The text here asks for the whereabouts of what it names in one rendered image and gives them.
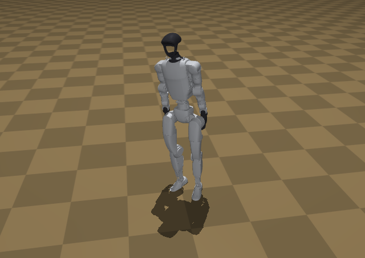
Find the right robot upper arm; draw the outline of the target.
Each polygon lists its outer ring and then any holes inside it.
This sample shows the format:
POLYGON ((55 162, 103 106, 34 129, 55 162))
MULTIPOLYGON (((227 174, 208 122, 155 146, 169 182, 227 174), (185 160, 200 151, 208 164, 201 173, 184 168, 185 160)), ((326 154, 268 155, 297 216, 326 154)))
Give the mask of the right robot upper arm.
POLYGON ((167 93, 168 90, 167 90, 167 86, 165 84, 165 80, 164 80, 164 77, 163 77, 163 72, 162 72, 162 69, 161 69, 161 65, 162 65, 163 61, 164 60, 161 60, 155 65, 155 71, 157 72, 157 77, 158 77, 158 80, 160 81, 160 84, 158 86, 158 91, 163 92, 163 93, 167 93))

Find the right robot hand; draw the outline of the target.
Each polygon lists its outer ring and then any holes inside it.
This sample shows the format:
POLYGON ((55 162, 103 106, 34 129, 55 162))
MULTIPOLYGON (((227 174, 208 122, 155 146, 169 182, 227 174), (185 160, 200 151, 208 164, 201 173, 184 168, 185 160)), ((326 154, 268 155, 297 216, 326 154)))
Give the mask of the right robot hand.
MULTIPOLYGON (((170 109, 169 109, 170 110, 170 109)), ((166 107, 164 107, 163 108, 163 112, 164 112, 164 114, 166 114, 167 112, 169 112, 169 110, 166 108, 166 107)))

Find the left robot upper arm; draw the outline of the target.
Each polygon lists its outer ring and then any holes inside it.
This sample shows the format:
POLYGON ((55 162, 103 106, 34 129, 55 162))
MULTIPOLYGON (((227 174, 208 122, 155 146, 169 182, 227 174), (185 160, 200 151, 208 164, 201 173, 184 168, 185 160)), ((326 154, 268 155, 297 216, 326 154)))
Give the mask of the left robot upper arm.
POLYGON ((198 61, 187 61, 187 70, 192 74, 192 80, 194 88, 192 88, 192 94, 194 96, 201 96, 200 90, 202 87, 202 77, 201 77, 201 65, 198 61))

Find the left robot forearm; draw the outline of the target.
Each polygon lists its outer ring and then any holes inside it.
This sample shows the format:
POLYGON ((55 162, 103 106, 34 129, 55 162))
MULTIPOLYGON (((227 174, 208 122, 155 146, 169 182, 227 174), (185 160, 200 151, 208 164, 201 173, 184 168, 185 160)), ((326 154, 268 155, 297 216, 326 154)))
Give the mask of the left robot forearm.
POLYGON ((204 93, 203 88, 201 88, 200 93, 201 93, 201 96, 196 96, 197 104, 198 104, 198 107, 200 109, 199 112, 201 113, 201 111, 204 110, 205 113, 207 113, 205 93, 204 93))

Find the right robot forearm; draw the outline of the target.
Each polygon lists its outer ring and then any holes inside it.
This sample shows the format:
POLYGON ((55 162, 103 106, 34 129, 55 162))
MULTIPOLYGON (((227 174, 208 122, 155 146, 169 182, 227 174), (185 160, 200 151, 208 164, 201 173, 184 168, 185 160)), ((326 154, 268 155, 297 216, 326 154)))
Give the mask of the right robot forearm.
POLYGON ((170 105, 169 105, 169 98, 168 98, 168 95, 169 93, 163 93, 163 92, 159 92, 160 93, 160 96, 161 96, 161 104, 163 105, 162 106, 162 109, 164 107, 166 107, 168 110, 170 108, 170 105))

